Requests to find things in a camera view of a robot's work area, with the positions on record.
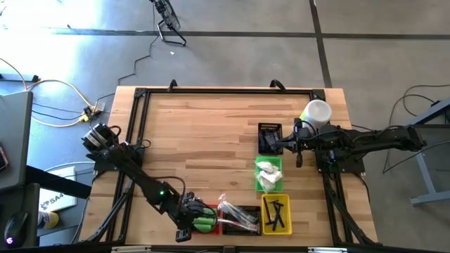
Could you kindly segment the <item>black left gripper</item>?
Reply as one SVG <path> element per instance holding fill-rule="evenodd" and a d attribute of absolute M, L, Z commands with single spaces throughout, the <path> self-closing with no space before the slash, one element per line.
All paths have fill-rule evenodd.
<path fill-rule="evenodd" d="M 179 215 L 177 217 L 178 227 L 175 235 L 176 242 L 185 242 L 192 239 L 193 234 L 209 235 L 215 234 L 216 229 L 210 231 L 199 231 L 196 228 L 190 228 L 194 219 L 206 217 L 207 215 L 218 215 L 217 209 L 205 204 L 193 192 L 186 193 L 181 199 Z"/>

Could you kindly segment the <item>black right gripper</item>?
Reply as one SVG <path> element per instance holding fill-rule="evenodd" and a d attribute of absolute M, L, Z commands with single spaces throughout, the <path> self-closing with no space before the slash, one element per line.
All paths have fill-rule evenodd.
<path fill-rule="evenodd" d="M 334 148 L 334 126 L 326 124 L 318 130 L 310 132 L 310 123 L 296 122 L 293 135 L 276 141 L 276 145 L 296 154 L 295 166 L 303 165 L 303 150 L 332 150 Z"/>

